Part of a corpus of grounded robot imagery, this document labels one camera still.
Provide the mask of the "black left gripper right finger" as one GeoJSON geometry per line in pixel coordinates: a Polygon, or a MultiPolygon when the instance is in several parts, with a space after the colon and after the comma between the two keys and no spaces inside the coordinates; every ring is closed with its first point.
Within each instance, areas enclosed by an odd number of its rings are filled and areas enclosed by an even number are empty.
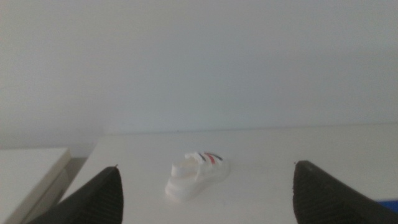
{"type": "Polygon", "coordinates": [[[397,224],[397,213],[352,189],[310,161],[298,161],[293,209],[299,224],[397,224]]]}

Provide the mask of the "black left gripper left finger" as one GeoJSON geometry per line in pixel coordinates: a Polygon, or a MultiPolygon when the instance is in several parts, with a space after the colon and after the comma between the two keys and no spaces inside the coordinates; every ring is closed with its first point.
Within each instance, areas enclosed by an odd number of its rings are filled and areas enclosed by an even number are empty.
{"type": "Polygon", "coordinates": [[[121,174],[107,167],[29,224],[122,224],[123,210],[121,174]]]}

